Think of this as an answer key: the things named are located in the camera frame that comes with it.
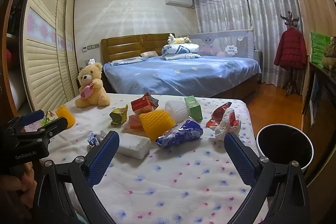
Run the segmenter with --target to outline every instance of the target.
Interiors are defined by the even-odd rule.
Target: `coat rack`
[[[283,17],[281,14],[280,14],[280,17],[283,20],[286,20],[285,25],[288,26],[288,27],[297,27],[297,24],[295,24],[295,22],[299,22],[299,20],[300,20],[299,17],[293,19],[293,15],[292,15],[292,13],[290,11],[288,11],[288,17]],[[298,89],[296,87],[296,83],[293,80],[293,67],[289,68],[288,79],[286,81],[286,84],[282,87],[283,89],[287,88],[286,96],[289,95],[289,93],[291,91],[291,87],[293,87],[293,92],[296,92],[297,94],[299,94],[299,91],[298,91]]]
[[[297,27],[297,24],[294,24],[294,22],[299,22],[299,18],[294,18],[293,19],[293,15],[290,11],[288,11],[288,17],[283,17],[281,14],[280,14],[280,17],[283,19],[283,20],[286,20],[285,22],[285,25],[286,26],[289,26],[289,27]]]

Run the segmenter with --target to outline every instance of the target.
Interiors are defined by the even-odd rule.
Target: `blue bedspread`
[[[121,66],[107,63],[104,72],[117,93],[212,97],[261,70],[258,62],[249,58],[202,56],[165,61],[158,56]]]

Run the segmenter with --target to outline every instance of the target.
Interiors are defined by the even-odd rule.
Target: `folded blanket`
[[[201,58],[197,53],[187,53],[187,54],[166,54],[162,55],[163,60],[176,60],[176,59],[193,59]]]
[[[198,52],[200,47],[194,43],[169,44],[162,48],[162,55]]]

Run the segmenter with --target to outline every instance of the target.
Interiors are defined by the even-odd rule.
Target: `brown stuffed animal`
[[[330,45],[325,46],[322,65],[324,68],[336,72],[336,37],[332,37]]]
[[[107,95],[101,80],[102,68],[103,66],[101,63],[94,63],[93,65],[88,65],[81,70],[78,75],[78,80],[81,84],[79,89],[81,97],[75,101],[76,107],[84,108],[90,105],[110,105],[110,98]],[[87,88],[88,85],[91,86],[93,91],[89,91],[90,95],[85,95],[83,90]]]
[[[325,46],[324,56],[325,57],[336,57],[336,37],[332,37],[330,45]]]
[[[335,57],[323,57],[322,65],[324,68],[336,72],[336,58]]]

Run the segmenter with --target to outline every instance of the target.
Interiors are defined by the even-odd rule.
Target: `louvered wardrobe door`
[[[75,57],[73,14],[74,14],[74,0],[67,0],[65,6],[65,21],[64,21],[66,53],[70,73],[70,81],[73,87],[73,91],[75,92],[75,96],[77,96],[79,95],[77,85],[78,69]]]
[[[58,62],[57,1],[27,1],[20,52],[27,96],[33,110],[53,110],[67,101]]]
[[[66,58],[65,28],[64,28],[65,6],[66,6],[66,0],[58,0],[56,10],[57,53],[58,53],[59,68],[61,71],[61,80],[65,91],[65,96],[67,98],[67,101],[70,101],[72,98],[75,97],[75,95],[70,81],[70,74]]]

